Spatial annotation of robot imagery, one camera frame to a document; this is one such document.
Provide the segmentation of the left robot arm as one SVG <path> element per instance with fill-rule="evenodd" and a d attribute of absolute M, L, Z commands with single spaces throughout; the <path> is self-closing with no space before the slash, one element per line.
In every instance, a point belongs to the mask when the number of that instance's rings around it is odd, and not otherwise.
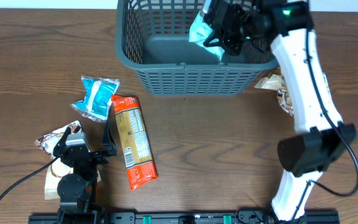
<path fill-rule="evenodd" d="M 53 155 L 73 169 L 73 173 L 62 177 L 57 192 L 60 197 L 58 223 L 109 223 L 105 209 L 96 205 L 98 165 L 107 164 L 111 156 L 117 155 L 109 121 L 104 127 L 102 151 L 90 151 L 85 133 L 72 133 L 66 128 L 53 149 Z"/>

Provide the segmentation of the blue tissue multipack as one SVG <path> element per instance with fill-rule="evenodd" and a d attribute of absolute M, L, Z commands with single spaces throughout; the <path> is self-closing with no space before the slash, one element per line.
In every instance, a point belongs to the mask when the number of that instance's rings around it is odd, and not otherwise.
<path fill-rule="evenodd" d="M 330 91 L 330 89 L 329 89 L 329 82 L 328 82 L 328 79 L 327 79 L 327 77 L 326 77 L 326 74 L 323 72 L 323 73 L 322 73 L 322 76 L 323 76 L 323 79 L 324 79 L 324 83 L 325 83 L 325 85 L 326 85 L 327 93 L 328 93 L 328 95 L 329 95 L 329 97 L 330 97 L 330 100 L 332 101 L 332 95 L 331 95 L 331 91 Z"/>

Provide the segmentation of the beige snack bag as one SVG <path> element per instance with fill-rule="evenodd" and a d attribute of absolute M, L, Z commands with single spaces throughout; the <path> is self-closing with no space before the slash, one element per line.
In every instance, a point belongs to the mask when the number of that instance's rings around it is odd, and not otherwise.
<path fill-rule="evenodd" d="M 294 116 L 291 99 L 281 75 L 271 74 L 270 76 L 262 77 L 254 87 L 257 89 L 276 91 L 280 107 L 290 116 Z"/>

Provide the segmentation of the orange cracker package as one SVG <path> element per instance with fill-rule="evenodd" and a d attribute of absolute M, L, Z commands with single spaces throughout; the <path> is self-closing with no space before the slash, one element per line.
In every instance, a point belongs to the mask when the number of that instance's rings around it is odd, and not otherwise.
<path fill-rule="evenodd" d="M 139 99 L 113 95 L 111 100 L 129 186 L 135 190 L 158 178 Z"/>

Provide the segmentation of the teal wipes packet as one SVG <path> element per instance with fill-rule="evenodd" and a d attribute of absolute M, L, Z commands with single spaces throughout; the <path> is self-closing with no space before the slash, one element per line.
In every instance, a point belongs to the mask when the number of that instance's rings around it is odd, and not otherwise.
<path fill-rule="evenodd" d="M 213 33 L 212 28 L 204 22 L 204 16 L 208 12 L 211 2 L 212 0 L 205 0 L 200 11 L 197 13 L 189 30 L 189 42 L 193 42 L 204 48 L 209 53 L 216 56 L 219 61 L 221 61 L 224 55 L 224 49 L 222 47 L 206 47 L 204 45 L 204 42 Z"/>

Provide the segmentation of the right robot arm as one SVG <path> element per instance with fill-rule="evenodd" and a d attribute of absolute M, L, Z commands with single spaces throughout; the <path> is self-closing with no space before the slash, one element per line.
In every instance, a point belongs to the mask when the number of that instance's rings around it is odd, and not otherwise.
<path fill-rule="evenodd" d="M 291 99 L 296 135 L 278 143 L 283 167 L 270 209 L 238 213 L 241 223 L 332 223 L 334 212 L 306 212 L 319 178 L 357 136 L 345 124 L 329 92 L 316 49 L 316 33 L 307 1 L 256 1 L 250 9 L 226 1 L 206 1 L 201 16 L 212 32 L 205 47 L 238 55 L 247 41 L 270 41 Z"/>

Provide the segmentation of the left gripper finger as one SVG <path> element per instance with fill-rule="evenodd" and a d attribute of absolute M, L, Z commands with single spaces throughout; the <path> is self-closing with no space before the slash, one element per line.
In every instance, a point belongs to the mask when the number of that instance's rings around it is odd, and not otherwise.
<path fill-rule="evenodd" d="M 105 123 L 101 145 L 104 147 L 104 150 L 106 151 L 105 154 L 107 156 L 117 155 L 117 147 L 113 139 L 109 118 L 106 120 Z"/>
<path fill-rule="evenodd" d="M 61 149 L 66 146 L 67 137 L 71 134 L 71 128 L 67 127 L 65 132 L 63 133 L 63 136 L 60 138 L 60 140 L 55 145 L 54 149 Z"/>

